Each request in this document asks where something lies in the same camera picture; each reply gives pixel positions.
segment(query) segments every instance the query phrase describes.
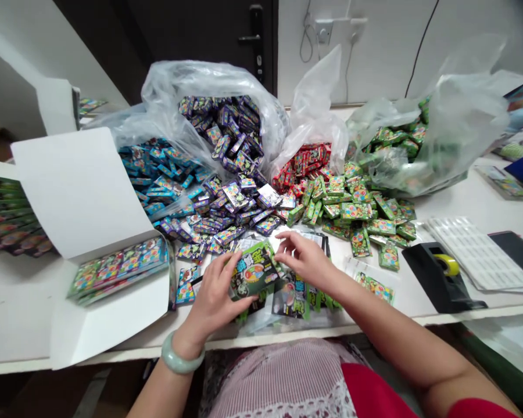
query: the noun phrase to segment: tape roll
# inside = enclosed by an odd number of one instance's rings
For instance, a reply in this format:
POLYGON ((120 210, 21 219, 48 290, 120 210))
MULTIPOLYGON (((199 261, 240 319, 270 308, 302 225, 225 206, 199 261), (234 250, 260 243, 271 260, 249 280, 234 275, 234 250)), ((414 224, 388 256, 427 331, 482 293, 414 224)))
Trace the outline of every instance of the tape roll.
POLYGON ((459 263, 453 257, 446 254, 434 254, 434 257, 442 266, 445 276, 457 276, 459 274, 459 263))

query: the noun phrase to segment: open cardboard box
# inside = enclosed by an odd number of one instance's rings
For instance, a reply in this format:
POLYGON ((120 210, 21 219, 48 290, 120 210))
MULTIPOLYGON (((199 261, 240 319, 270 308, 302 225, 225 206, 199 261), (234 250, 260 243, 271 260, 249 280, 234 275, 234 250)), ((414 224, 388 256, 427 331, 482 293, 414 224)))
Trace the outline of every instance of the open cardboard box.
POLYGON ((100 354, 166 314, 176 293, 174 266, 86 308, 66 299, 80 264, 160 235, 108 128, 16 142, 12 152, 33 211, 64 258, 56 271, 52 368, 100 354))

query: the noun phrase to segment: table edge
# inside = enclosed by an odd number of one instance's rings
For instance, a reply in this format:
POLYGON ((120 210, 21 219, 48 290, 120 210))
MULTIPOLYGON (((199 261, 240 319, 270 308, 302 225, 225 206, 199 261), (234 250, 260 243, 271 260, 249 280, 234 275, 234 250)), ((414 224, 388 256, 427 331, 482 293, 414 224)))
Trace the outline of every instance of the table edge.
MULTIPOLYGON (((464 320, 499 318, 503 316, 523 315, 523 305, 511 307, 479 309, 476 311, 467 311, 461 313, 442 313, 437 315, 427 315, 412 318, 415 322, 423 326, 443 325, 449 323, 462 322, 464 320)), ((288 341, 299 340, 301 338, 330 338, 339 337, 347 334, 361 333, 356 324, 346 325, 333 328, 322 328, 313 330, 294 331, 289 333, 239 337, 227 340, 208 341, 206 349, 230 349, 230 348, 247 348, 258 347, 260 345, 269 345, 275 343, 286 343, 288 341)), ((159 357, 161 347, 134 348, 121 351, 107 351, 101 353, 89 360, 79 363, 77 366, 94 365, 100 363, 118 363, 123 361, 148 359, 159 357)), ((32 359, 24 361, 13 361, 0 363, 0 374, 34 372, 37 370, 48 370, 51 368, 49 358, 32 359)))

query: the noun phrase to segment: cable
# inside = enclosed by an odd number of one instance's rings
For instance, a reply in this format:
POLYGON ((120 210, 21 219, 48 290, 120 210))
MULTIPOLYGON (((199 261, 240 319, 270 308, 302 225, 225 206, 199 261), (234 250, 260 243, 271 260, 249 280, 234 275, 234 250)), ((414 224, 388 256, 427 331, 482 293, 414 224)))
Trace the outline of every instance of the cable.
POLYGON ((426 36, 426 31, 428 31, 428 26, 430 26, 430 22, 432 21, 432 18, 434 16, 434 13, 436 12, 436 8, 438 7, 439 2, 440 2, 440 0, 436 0, 434 9, 432 10, 432 14, 430 15, 430 19, 428 19, 428 23, 426 24, 426 28, 424 29, 424 33, 422 34, 422 38, 420 39, 420 44, 419 44, 418 50, 417 50, 417 56, 414 58, 413 72, 411 73, 411 78, 409 79, 409 84, 407 84, 407 90, 405 90, 405 98, 409 94, 409 87, 411 87, 411 82, 413 81, 414 70, 417 67, 418 54, 420 54, 420 48, 422 47, 422 42, 424 41, 424 37, 426 36))
POLYGON ((308 6, 306 7, 306 14, 304 15, 304 33, 302 34, 302 41, 300 42, 300 49, 298 50, 298 54, 300 55, 300 60, 307 64, 312 59, 312 56, 314 55, 314 45, 312 45, 312 41, 310 37, 308 36, 308 28, 311 27, 311 24, 306 24, 306 19, 308 19, 309 10, 310 10, 310 4, 312 3, 312 0, 308 0, 308 6), (304 58, 302 58, 302 46, 304 45, 304 38, 308 39, 308 42, 310 43, 310 57, 304 61, 304 58))
POLYGON ((354 47, 354 34, 353 34, 353 38, 350 41, 349 60, 347 61, 347 68, 345 69, 345 85, 346 85, 346 90, 347 90, 346 97, 345 97, 346 105, 349 104, 349 78, 347 77, 347 75, 349 74, 350 58, 353 55, 353 47, 354 47))

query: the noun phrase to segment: black tape dispenser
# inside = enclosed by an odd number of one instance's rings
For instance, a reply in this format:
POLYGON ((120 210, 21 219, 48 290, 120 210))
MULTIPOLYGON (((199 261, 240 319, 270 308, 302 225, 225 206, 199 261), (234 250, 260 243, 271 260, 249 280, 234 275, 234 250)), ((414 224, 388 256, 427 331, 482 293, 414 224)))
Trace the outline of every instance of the black tape dispenser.
POLYGON ((402 252, 410 268, 440 314, 456 314, 487 308, 483 301, 469 297, 459 273, 459 264, 440 243, 423 243, 402 252))

